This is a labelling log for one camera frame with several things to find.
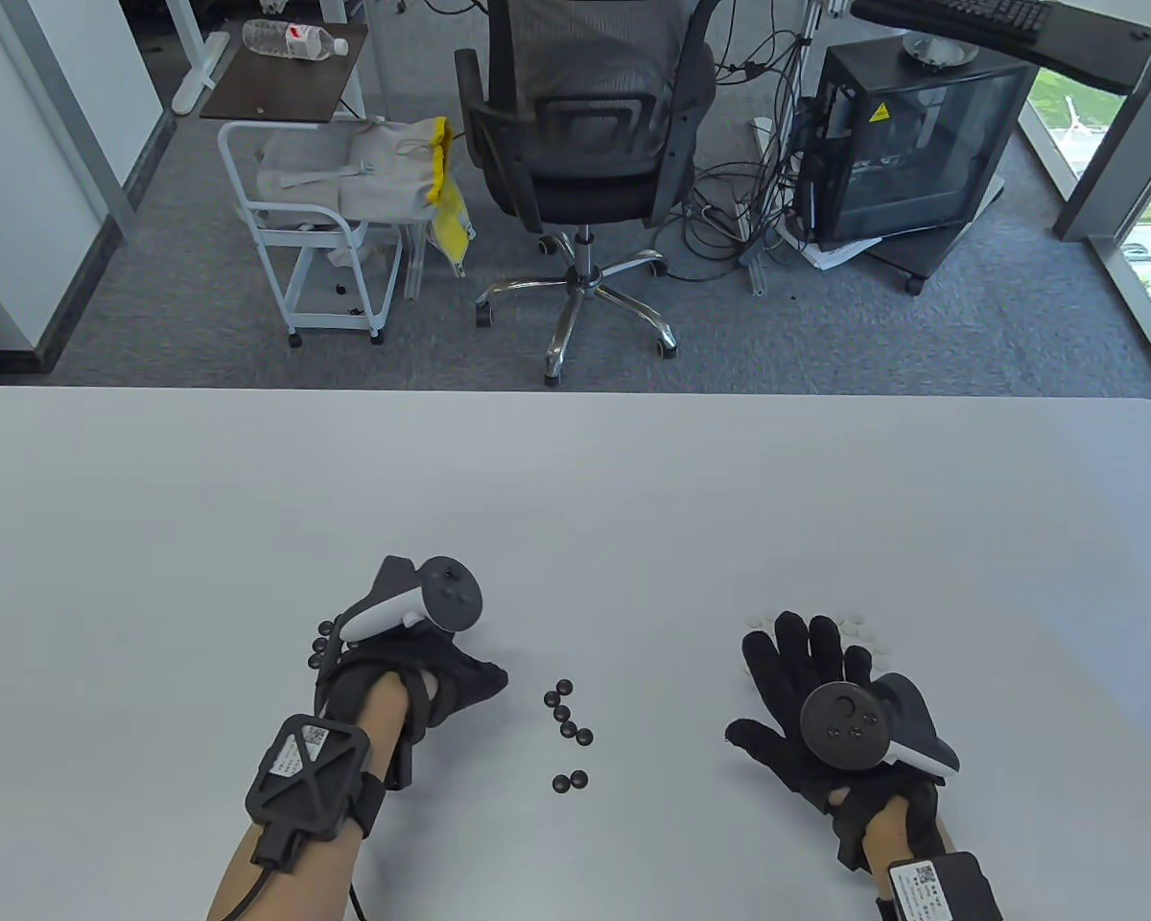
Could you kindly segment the person's right hand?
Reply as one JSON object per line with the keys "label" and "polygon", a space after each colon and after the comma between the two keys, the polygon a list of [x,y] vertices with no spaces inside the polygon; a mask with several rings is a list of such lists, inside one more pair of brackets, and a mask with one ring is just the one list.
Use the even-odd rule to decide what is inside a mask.
{"label": "person's right hand", "polygon": [[741,642],[744,662],[777,729],[759,720],[733,720],[726,741],[833,820],[837,857],[849,871],[883,877],[891,863],[950,854],[938,816],[938,781],[905,764],[844,771],[822,762],[802,737],[800,715],[821,685],[848,682],[871,687],[872,656],[844,646],[833,619],[805,621],[783,611],[772,633],[752,631]]}

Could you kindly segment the person's left hand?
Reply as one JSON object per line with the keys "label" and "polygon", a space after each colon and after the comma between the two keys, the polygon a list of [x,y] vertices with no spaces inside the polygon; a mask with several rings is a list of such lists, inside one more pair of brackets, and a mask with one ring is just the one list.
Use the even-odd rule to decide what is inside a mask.
{"label": "person's left hand", "polygon": [[374,683],[394,675],[409,703],[401,743],[411,748],[428,729],[457,711],[487,702],[508,687],[508,672],[458,648],[453,633],[418,624],[392,627],[340,653],[317,682],[317,710],[327,720],[355,722]]}

